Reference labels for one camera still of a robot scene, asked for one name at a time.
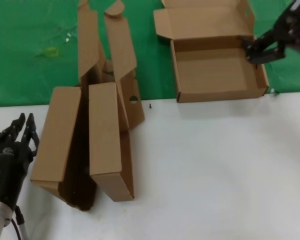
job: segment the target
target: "green backdrop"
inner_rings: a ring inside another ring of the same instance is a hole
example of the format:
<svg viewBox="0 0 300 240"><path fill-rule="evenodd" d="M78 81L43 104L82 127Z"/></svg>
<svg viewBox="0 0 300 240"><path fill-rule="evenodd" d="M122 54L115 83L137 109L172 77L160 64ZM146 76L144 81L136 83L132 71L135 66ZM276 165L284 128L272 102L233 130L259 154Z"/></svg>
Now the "green backdrop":
<svg viewBox="0 0 300 240"><path fill-rule="evenodd" d="M114 0L90 0L99 12L99 32L109 48L103 12ZM175 98L170 48L158 42L153 11L160 0L123 0L137 57L141 98ZM290 3L250 0L261 35ZM0 0L0 106L48 104L55 86L78 84L78 0ZM270 88L300 92L300 55L266 65Z"/></svg>

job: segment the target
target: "brown cardboard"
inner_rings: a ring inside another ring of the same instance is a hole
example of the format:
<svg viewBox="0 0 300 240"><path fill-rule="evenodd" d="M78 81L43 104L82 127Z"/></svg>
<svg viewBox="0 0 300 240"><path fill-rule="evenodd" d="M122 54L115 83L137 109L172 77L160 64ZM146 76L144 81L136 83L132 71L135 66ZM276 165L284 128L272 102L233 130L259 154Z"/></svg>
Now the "brown cardboard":
<svg viewBox="0 0 300 240"><path fill-rule="evenodd" d="M89 86L90 176L115 202L134 199L129 131L114 82Z"/></svg>
<svg viewBox="0 0 300 240"><path fill-rule="evenodd" d="M124 4L117 0L104 13L106 33L112 59L114 80L124 103L129 128L132 130L145 120L138 82L135 79L137 59L128 20L122 16Z"/></svg>
<svg viewBox="0 0 300 240"><path fill-rule="evenodd" d="M98 33L98 14L90 10L89 1L78 6L78 73L83 94L88 98L88 85L102 83L106 54Z"/></svg>
<svg viewBox="0 0 300 240"><path fill-rule="evenodd" d="M246 61L238 35L253 38L248 0L163 0L156 33L171 39L179 103L258 98L269 87L263 65Z"/></svg>
<svg viewBox="0 0 300 240"><path fill-rule="evenodd" d="M68 205L88 211L96 184L89 176L88 102L79 87L53 91L31 181Z"/></svg>

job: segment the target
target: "white table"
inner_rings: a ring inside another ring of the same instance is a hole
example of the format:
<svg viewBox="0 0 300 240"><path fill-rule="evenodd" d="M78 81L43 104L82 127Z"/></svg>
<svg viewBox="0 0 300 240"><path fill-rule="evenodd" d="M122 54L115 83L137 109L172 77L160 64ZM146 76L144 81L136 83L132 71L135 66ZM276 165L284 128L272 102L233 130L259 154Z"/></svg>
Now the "white table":
<svg viewBox="0 0 300 240"><path fill-rule="evenodd" d="M80 212L27 177L18 204L31 240L300 240L300 93L143 107L135 201L99 192ZM32 112L41 134L47 109L0 108L0 131ZM12 225L1 239L17 239Z"/></svg>

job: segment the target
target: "cardboard box lid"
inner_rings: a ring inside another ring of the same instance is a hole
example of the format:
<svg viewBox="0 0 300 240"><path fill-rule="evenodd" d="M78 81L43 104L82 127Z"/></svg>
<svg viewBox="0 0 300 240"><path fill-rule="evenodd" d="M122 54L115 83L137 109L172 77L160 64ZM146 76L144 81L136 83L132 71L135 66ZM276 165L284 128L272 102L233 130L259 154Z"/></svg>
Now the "cardboard box lid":
<svg viewBox="0 0 300 240"><path fill-rule="evenodd" d="M32 181L63 181L80 100L79 87L54 88L32 170Z"/></svg>
<svg viewBox="0 0 300 240"><path fill-rule="evenodd" d="M118 106L116 83L89 86L91 176L122 170Z"/></svg>
<svg viewBox="0 0 300 240"><path fill-rule="evenodd" d="M154 11L157 35L196 39L253 34L255 16L248 0L164 0Z"/></svg>
<svg viewBox="0 0 300 240"><path fill-rule="evenodd" d="M99 60L98 14L89 8L89 0L78 5L78 72L86 74Z"/></svg>
<svg viewBox="0 0 300 240"><path fill-rule="evenodd" d="M121 0L117 0L104 13L115 81L120 81L137 67L129 23L122 16L124 9Z"/></svg>

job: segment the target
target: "robotic arm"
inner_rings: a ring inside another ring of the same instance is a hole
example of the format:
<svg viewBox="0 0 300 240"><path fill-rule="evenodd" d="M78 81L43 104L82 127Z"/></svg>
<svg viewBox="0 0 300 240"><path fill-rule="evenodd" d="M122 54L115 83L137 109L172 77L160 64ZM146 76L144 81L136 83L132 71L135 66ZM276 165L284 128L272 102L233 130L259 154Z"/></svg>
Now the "robotic arm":
<svg viewBox="0 0 300 240"><path fill-rule="evenodd" d="M22 113L18 119L12 121L8 128L0 132L0 235L3 228L12 221L15 211L17 222L18 217L21 217L18 225L21 234L24 233L23 239L28 239L22 214L17 207L17 200L29 165L37 154L39 137L36 133L34 115L31 113L26 121L21 141L16 141L25 121L26 116ZM36 147L35 151L29 147L31 139Z"/></svg>
<svg viewBox="0 0 300 240"><path fill-rule="evenodd" d="M246 52L246 59L251 64L266 64L286 57L286 47L300 53L300 0L294 0L273 28L253 41L241 36L242 45ZM277 46L268 49L272 44Z"/></svg>

